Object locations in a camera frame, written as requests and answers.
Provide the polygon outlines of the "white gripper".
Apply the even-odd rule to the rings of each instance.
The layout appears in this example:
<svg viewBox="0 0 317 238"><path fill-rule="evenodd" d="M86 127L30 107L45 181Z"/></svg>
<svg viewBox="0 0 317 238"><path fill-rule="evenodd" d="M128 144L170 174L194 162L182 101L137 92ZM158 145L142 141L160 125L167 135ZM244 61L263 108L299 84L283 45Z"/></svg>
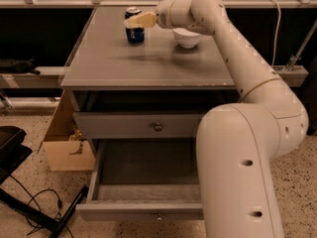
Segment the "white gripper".
<svg viewBox="0 0 317 238"><path fill-rule="evenodd" d="M186 28L192 23L191 0L163 0L153 12L140 13L125 20L128 29L152 28L158 25L164 29Z"/></svg>

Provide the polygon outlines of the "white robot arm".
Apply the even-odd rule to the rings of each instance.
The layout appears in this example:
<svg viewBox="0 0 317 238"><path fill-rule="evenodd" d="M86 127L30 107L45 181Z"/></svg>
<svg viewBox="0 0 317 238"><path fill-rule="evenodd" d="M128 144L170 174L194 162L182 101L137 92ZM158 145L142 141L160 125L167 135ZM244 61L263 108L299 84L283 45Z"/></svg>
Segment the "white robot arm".
<svg viewBox="0 0 317 238"><path fill-rule="evenodd" d="M305 138L305 107L228 18L222 0L164 0L128 28L183 28L213 38L240 100L200 121L196 159L207 238L284 238L269 161Z"/></svg>

